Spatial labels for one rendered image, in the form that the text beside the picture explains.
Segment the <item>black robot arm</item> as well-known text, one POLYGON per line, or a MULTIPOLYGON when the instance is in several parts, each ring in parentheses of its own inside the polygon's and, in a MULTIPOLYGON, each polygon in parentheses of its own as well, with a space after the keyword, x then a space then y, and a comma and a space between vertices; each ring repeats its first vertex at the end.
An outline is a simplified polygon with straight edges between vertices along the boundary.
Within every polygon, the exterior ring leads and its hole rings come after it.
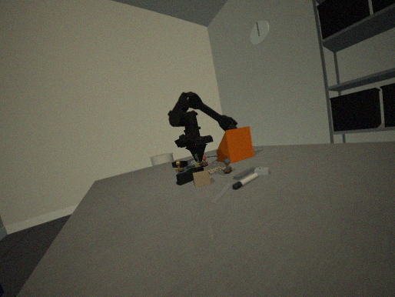
MULTIPOLYGON (((198 121, 196 115, 198 115, 198 113, 196 113, 195 110, 187 112, 189 108, 200 109, 202 112, 216 120, 225 132, 226 130, 238 128, 236 126, 237 122, 232 117, 220 115, 215 110, 205 105, 201 101, 199 95, 196 95, 193 92, 181 93, 181 96, 178 98, 178 101, 172 111, 170 110, 168 113, 170 125, 173 127, 197 125, 198 121)), ((180 135, 179 139, 175 141, 178 148, 189 142, 194 142, 189 131, 187 134, 185 132, 185 135, 180 135)))

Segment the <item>beige cylinder with black cap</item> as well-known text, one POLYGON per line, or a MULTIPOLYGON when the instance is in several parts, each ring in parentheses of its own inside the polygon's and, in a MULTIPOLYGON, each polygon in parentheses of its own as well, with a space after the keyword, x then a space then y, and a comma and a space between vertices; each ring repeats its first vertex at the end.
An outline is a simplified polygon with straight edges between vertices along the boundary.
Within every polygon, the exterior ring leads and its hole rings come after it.
POLYGON ((250 176, 248 176, 247 178, 233 184, 233 189, 238 190, 239 188, 241 188, 241 186, 246 185, 248 182, 251 182, 252 180, 256 179, 258 177, 257 173, 254 173, 250 176))

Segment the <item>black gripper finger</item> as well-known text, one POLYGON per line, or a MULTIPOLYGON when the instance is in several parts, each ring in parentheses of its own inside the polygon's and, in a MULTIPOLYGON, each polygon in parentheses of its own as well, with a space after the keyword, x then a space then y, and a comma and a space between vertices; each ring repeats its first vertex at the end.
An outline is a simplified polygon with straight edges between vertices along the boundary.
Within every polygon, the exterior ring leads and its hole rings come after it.
POLYGON ((206 148, 206 145, 207 144, 192 147, 193 149, 196 150, 199 162, 202 162, 203 155, 204 155, 204 150, 206 148))
MULTIPOLYGON (((192 146, 192 147, 194 147, 194 146, 192 146)), ((196 150, 195 149, 193 149, 192 147, 188 147, 188 148, 186 148, 187 150, 189 150, 190 152, 191 152, 191 154, 193 155, 193 157, 194 157, 194 155, 196 154, 196 150)), ((194 157, 194 160, 197 162, 198 160, 194 157)))

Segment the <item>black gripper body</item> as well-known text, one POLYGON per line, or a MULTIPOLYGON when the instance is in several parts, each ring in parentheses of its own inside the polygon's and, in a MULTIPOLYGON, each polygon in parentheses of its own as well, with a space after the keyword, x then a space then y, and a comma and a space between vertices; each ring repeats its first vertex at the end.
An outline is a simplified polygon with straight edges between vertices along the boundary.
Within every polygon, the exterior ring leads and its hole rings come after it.
POLYGON ((199 146, 199 145, 204 145, 205 143, 213 142, 213 138, 210 135, 200 136, 199 129, 201 129, 201 127, 198 127, 198 125, 190 125, 190 126, 185 127, 184 132, 186 132, 186 134, 187 134, 189 131, 191 133, 191 136, 192 136, 194 142, 186 143, 183 146, 181 146, 181 148, 199 146))

